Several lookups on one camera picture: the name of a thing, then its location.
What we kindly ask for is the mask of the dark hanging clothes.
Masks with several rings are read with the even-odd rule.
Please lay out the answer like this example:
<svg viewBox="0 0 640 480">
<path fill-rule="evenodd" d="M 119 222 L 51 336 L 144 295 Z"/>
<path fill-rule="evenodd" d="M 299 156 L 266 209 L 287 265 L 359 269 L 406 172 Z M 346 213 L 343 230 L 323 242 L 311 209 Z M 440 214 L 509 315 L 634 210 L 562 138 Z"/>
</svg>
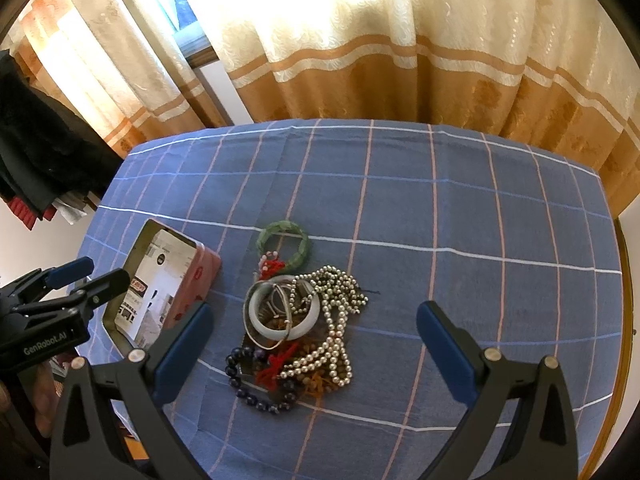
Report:
<svg viewBox="0 0 640 480">
<path fill-rule="evenodd" d="M 68 194 L 103 197 L 122 158 L 1 52 L 1 199 L 29 229 Z"/>
</svg>

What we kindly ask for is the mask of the red coral ornament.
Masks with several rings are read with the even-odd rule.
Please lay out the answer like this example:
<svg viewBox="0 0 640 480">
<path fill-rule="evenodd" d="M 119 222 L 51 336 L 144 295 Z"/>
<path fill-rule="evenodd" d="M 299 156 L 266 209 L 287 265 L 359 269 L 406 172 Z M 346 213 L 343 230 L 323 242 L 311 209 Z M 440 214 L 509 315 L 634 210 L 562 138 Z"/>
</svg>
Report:
<svg viewBox="0 0 640 480">
<path fill-rule="evenodd" d="M 270 353 L 265 367 L 256 374 L 256 384 L 266 388 L 268 391 L 277 389 L 278 380 L 283 367 L 291 361 L 298 351 L 299 342 L 286 342 Z"/>
</svg>

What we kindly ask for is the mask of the white jade bangle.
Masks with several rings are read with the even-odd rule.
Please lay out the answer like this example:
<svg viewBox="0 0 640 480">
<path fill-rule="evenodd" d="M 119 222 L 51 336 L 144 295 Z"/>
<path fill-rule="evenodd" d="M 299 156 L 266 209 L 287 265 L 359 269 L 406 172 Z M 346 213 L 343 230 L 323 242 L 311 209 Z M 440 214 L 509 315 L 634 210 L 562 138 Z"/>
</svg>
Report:
<svg viewBox="0 0 640 480">
<path fill-rule="evenodd" d="M 296 275 L 289 276 L 292 276 L 293 278 L 300 278 Z M 312 290 L 314 291 L 314 298 L 312 298 L 310 310 L 307 314 L 293 316 L 291 340 L 298 339 L 305 336 L 306 333 L 309 333 L 316 325 L 321 311 L 321 300 L 318 292 L 314 290 L 314 286 L 312 286 L 310 281 L 305 280 L 304 278 L 301 279 L 304 280 L 312 288 Z M 266 308 L 262 308 L 262 310 L 260 311 L 260 318 L 266 322 L 266 325 L 269 328 L 282 328 L 284 326 L 284 321 L 279 321 L 279 318 L 275 318 L 274 316 L 272 316 L 267 312 Z"/>
</svg>

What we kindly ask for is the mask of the silver wrist watch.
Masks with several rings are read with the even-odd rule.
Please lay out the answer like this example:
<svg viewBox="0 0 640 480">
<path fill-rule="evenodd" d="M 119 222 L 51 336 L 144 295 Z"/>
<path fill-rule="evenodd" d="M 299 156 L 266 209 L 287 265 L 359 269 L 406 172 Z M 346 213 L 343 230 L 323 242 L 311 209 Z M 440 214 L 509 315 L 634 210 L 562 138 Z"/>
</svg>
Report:
<svg viewBox="0 0 640 480">
<path fill-rule="evenodd" d="M 286 312 L 293 316 L 307 314 L 310 310 L 314 291 L 301 278 L 283 275 L 268 281 L 267 308 L 275 318 L 283 318 Z"/>
</svg>

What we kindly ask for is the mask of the right beige brown curtain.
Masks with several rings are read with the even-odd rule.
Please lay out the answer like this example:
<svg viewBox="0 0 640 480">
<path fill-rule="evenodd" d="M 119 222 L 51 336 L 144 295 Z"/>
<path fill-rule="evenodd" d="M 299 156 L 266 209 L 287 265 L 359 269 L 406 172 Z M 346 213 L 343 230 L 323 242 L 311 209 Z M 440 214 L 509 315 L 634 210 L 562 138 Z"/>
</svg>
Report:
<svg viewBox="0 0 640 480">
<path fill-rule="evenodd" d="M 639 66 L 598 0 L 186 0 L 255 122 L 444 124 L 639 194 Z"/>
</svg>

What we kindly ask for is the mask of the left beige brown curtain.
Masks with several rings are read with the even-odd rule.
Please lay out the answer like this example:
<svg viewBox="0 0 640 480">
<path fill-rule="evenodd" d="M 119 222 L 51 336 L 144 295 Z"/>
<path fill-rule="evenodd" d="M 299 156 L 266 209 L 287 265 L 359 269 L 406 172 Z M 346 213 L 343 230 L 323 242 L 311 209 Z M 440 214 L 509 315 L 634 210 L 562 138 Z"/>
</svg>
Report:
<svg viewBox="0 0 640 480">
<path fill-rule="evenodd" d="M 119 155 L 226 118 L 179 48 L 171 0 L 29 0 L 1 47 Z"/>
</svg>

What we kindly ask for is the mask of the red tassel jade pendant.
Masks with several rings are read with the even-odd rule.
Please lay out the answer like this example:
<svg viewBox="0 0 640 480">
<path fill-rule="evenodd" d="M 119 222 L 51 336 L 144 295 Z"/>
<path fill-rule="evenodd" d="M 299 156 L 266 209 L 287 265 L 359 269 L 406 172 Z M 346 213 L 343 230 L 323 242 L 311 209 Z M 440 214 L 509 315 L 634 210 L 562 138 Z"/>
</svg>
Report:
<svg viewBox="0 0 640 480">
<path fill-rule="evenodd" d="M 265 252 L 258 260 L 258 280 L 267 281 L 281 274 L 286 268 L 278 252 Z"/>
</svg>

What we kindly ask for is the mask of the window frame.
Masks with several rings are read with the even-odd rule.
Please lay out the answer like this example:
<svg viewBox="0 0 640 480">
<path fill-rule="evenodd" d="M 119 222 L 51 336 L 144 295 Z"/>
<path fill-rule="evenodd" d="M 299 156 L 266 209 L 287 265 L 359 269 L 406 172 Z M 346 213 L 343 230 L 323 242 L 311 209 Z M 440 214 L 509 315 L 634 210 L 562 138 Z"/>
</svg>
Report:
<svg viewBox="0 0 640 480">
<path fill-rule="evenodd" d="M 170 36 L 186 62 L 198 68 L 218 60 L 188 0 L 156 0 L 170 28 Z"/>
</svg>

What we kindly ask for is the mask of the pink metal tin box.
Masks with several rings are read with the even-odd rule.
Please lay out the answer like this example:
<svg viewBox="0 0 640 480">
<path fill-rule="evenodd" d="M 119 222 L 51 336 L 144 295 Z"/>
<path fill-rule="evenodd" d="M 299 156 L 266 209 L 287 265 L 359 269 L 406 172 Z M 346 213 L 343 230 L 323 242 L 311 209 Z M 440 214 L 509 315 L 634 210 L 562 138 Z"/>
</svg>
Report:
<svg viewBox="0 0 640 480">
<path fill-rule="evenodd" d="M 221 258 L 198 240 L 146 220 L 124 263 L 128 288 L 102 315 L 117 352 L 151 347 L 191 304 L 206 298 L 220 267 Z"/>
</svg>

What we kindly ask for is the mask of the thin silver bangle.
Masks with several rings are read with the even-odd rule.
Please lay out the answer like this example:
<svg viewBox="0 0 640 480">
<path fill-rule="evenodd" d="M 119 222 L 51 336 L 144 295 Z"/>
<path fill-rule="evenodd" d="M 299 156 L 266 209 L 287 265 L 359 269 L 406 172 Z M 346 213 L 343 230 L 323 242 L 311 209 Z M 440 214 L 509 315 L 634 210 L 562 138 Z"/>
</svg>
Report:
<svg viewBox="0 0 640 480">
<path fill-rule="evenodd" d="M 276 294 L 277 307 L 267 307 L 267 298 Z M 260 311 L 266 308 L 272 316 L 279 315 L 279 321 L 284 321 L 282 328 L 269 328 L 260 318 Z M 278 284 L 268 281 L 255 283 L 246 293 L 242 305 L 242 322 L 245 338 L 256 348 L 272 351 L 292 339 L 293 311 L 288 304 L 288 298 Z"/>
</svg>

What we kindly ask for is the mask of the beige brown curtain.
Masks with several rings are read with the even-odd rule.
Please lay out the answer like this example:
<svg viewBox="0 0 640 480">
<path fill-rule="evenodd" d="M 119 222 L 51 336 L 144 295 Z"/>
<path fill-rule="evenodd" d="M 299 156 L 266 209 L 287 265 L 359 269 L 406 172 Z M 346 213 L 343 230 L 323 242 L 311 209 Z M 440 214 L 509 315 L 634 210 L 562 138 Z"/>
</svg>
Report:
<svg viewBox="0 0 640 480">
<path fill-rule="evenodd" d="M 639 194 L 639 66 L 598 0 L 186 0 L 255 122 L 444 124 Z"/>
<path fill-rule="evenodd" d="M 119 155 L 226 118 L 179 48 L 171 0 L 29 0 L 1 47 Z"/>
</svg>

